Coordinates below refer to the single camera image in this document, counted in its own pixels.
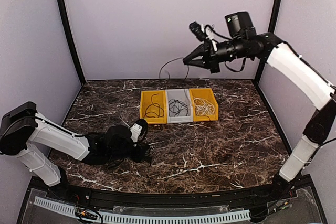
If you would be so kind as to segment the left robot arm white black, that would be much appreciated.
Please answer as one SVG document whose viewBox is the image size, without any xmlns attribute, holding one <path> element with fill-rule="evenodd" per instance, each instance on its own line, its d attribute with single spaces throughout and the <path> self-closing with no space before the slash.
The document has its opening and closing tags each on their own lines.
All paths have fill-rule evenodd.
<svg viewBox="0 0 336 224">
<path fill-rule="evenodd" d="M 1 119 L 1 154 L 13 156 L 37 175 L 63 201 L 74 197 L 65 171 L 53 164 L 36 146 L 48 146 L 91 166 L 130 158 L 150 161 L 151 147 L 144 142 L 148 123 L 138 119 L 131 127 L 111 126 L 105 133 L 77 134 L 55 124 L 26 102 Z"/>
</svg>

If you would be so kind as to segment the yellow bin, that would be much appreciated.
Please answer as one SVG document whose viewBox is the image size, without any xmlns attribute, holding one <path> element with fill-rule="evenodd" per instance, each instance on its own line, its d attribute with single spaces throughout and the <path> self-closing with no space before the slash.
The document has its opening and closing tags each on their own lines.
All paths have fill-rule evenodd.
<svg viewBox="0 0 336 224">
<path fill-rule="evenodd" d="M 148 90 L 141 92 L 139 115 L 148 124 L 166 124 L 165 90 Z"/>
<path fill-rule="evenodd" d="M 218 121 L 219 106 L 211 88 L 190 88 L 194 122 Z"/>
</svg>

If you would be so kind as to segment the black front rail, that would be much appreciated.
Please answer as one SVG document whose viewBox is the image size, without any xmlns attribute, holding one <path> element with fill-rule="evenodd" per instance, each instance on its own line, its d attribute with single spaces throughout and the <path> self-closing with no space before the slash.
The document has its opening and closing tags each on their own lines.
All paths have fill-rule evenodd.
<svg viewBox="0 0 336 224">
<path fill-rule="evenodd" d="M 111 209 L 115 206 L 149 208 L 201 208 L 228 206 L 235 208 L 267 208 L 272 202 L 293 198 L 297 195 L 293 188 L 276 191 L 273 185 L 246 189 L 191 194 L 142 194 L 122 193 L 109 190 L 90 189 L 73 185 L 48 188 L 56 198 L 79 203 L 97 209 Z"/>
</svg>

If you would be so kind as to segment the white translucent bin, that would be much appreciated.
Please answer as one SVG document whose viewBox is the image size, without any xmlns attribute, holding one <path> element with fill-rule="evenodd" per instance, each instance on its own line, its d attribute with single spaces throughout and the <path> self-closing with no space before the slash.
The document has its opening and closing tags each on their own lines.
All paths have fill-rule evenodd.
<svg viewBox="0 0 336 224">
<path fill-rule="evenodd" d="M 167 123 L 193 122 L 193 106 L 188 89 L 166 89 Z"/>
</svg>

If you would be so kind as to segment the left black frame post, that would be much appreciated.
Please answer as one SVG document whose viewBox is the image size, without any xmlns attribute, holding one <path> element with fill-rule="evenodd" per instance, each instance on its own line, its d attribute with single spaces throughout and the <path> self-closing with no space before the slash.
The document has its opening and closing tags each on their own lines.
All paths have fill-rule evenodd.
<svg viewBox="0 0 336 224">
<path fill-rule="evenodd" d="M 75 67 L 75 71 L 76 71 L 80 84 L 84 85 L 86 83 L 86 79 L 85 79 L 85 75 L 84 75 L 84 72 L 83 72 L 83 69 L 82 69 L 82 66 L 79 60 L 79 56 L 76 50 L 75 41 L 72 36 L 72 31 L 71 31 L 70 22 L 69 22 L 69 18 L 67 14 L 65 0 L 57 0 L 57 4 L 58 4 L 58 9 L 59 9 L 60 18 L 61 18 L 62 26 L 64 29 L 67 45 L 70 51 L 72 63 Z"/>
</svg>

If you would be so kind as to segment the yellow bin front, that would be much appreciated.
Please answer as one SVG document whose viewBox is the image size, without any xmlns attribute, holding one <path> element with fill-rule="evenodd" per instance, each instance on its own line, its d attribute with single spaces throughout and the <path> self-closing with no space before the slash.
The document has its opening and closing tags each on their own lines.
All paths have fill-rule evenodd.
<svg viewBox="0 0 336 224">
<path fill-rule="evenodd" d="M 211 88 L 190 88 L 194 122 L 218 121 L 219 106 Z"/>
</svg>

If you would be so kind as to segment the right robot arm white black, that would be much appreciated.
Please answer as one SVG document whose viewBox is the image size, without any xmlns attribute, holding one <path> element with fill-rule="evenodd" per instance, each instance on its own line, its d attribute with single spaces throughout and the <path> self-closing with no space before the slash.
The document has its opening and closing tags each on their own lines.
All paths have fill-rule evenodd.
<svg viewBox="0 0 336 224">
<path fill-rule="evenodd" d="M 258 34 L 248 12 L 225 16 L 229 37 L 217 42 L 219 34 L 209 24 L 192 22 L 189 30 L 200 45 L 183 58 L 186 66 L 199 67 L 211 73 L 220 71 L 220 63 L 238 59 L 259 59 L 277 70 L 293 84 L 315 109 L 303 129 L 300 140 L 268 188 L 273 200 L 288 191 L 288 184 L 312 161 L 316 152 L 331 141 L 328 139 L 335 122 L 335 85 L 324 78 L 298 54 L 290 43 L 273 33 Z"/>
</svg>

